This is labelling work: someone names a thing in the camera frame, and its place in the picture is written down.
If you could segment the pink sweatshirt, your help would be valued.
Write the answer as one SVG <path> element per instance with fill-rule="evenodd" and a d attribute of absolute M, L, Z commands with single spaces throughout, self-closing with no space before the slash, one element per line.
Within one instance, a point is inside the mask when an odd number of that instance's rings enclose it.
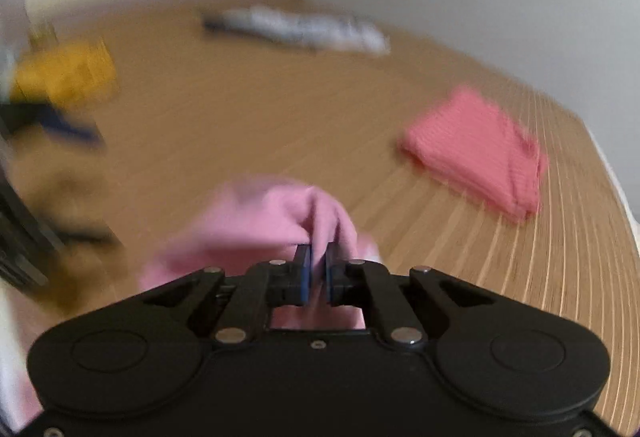
<path fill-rule="evenodd" d="M 337 243 L 348 258 L 378 261 L 374 241 L 357 231 L 343 205 L 310 184 L 277 177 L 252 177 L 221 186 L 203 214 L 173 238 L 137 275 L 137 289 L 151 290 L 216 265 L 242 275 L 257 261 L 288 259 L 296 246 L 311 245 L 312 282 L 307 306 L 281 307 L 272 323 L 284 329 L 361 329 L 360 309 L 331 308 L 322 297 L 320 259 Z M 1 413 L 20 431 L 41 411 L 26 372 L 26 353 L 52 325 L 44 309 L 11 287 L 1 289 Z"/>

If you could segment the yellow striped garment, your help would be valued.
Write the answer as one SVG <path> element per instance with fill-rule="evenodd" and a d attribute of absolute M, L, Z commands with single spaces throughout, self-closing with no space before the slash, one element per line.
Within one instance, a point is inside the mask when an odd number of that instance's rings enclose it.
<path fill-rule="evenodd" d="M 78 40 L 29 53 L 10 77 L 11 102 L 73 108 L 105 101 L 119 90 L 114 60 L 103 40 Z"/>

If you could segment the folded red striped garment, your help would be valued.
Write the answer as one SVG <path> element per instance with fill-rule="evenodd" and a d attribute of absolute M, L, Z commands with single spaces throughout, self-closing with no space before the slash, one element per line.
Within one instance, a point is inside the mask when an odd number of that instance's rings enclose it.
<path fill-rule="evenodd" d="M 520 122 L 470 86 L 454 88 L 405 127 L 398 149 L 514 223 L 539 210 L 547 154 Z"/>

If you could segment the white and navy garment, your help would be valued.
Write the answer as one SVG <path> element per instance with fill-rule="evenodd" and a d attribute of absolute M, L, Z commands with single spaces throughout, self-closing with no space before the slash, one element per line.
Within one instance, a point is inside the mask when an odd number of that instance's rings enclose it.
<path fill-rule="evenodd" d="M 262 38 L 278 45 L 375 56 L 390 53 L 390 40 L 382 30 L 352 15 L 285 12 L 256 4 L 204 12 L 202 24 L 210 32 Z"/>

